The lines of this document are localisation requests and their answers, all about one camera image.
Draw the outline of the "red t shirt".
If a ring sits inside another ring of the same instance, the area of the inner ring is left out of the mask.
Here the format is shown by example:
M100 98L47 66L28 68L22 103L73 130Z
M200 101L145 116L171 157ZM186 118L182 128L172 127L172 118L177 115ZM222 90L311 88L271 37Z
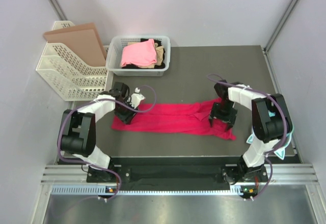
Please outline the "red t shirt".
M215 102L221 99L207 100L191 104L156 104L146 113L138 113L129 125L124 124L116 116L111 129L133 132L183 133L207 136L212 135L224 140L236 140L227 125L215 119L210 125L209 115Z

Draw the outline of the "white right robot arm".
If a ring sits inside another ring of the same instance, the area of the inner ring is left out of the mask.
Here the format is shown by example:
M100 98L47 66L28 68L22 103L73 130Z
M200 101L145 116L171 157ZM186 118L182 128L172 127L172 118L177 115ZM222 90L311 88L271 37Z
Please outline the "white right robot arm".
M241 156L238 176L250 181L256 176L256 167L264 164L267 155L285 143L286 136L292 132L293 124L283 95L267 94L254 90L239 82L217 81L214 85L220 102L212 106L208 121L220 120L229 131L235 124L237 103L252 113L253 142Z

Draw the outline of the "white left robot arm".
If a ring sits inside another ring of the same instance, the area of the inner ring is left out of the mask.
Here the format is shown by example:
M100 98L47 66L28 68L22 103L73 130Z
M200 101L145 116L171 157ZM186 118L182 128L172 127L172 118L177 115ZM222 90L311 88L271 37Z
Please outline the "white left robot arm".
M113 112L121 122L130 124L144 99L139 88L131 94L128 85L116 82L112 89L99 93L91 103L76 111L64 111L60 150L99 166L98 176L103 181L113 180L116 170L110 166L111 158L96 146L96 123Z

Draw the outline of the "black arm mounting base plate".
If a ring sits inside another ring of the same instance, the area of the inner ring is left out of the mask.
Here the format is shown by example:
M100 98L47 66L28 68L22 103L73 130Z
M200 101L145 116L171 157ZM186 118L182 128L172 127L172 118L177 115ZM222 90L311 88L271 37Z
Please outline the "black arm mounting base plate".
M241 173L239 157L114 157L110 169L122 179L121 190L227 190L230 184L267 181L266 168Z

